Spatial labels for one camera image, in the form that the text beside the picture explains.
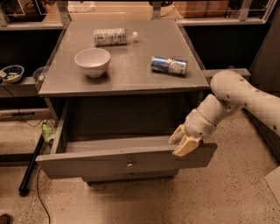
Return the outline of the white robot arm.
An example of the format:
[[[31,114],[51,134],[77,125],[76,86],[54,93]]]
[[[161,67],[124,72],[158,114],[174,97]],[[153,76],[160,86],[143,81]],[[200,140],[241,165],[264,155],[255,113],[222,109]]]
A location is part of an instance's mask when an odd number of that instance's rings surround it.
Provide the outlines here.
[[[209,94],[193,109],[169,138],[178,144],[172,153],[183,157],[194,151],[200,141],[215,132],[217,125],[235,111],[246,109],[268,128],[280,135],[280,98],[253,87],[240,74],[231,70],[216,73],[211,81]]]

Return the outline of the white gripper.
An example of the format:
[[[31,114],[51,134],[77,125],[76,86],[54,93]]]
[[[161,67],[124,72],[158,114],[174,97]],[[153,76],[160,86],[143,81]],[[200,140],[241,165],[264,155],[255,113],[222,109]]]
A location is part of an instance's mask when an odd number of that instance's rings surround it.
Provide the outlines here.
[[[210,136],[215,130],[215,125],[193,109],[185,118],[185,124],[180,124],[169,138],[169,144],[179,144],[172,154],[183,157],[194,151],[199,147],[201,138]]]

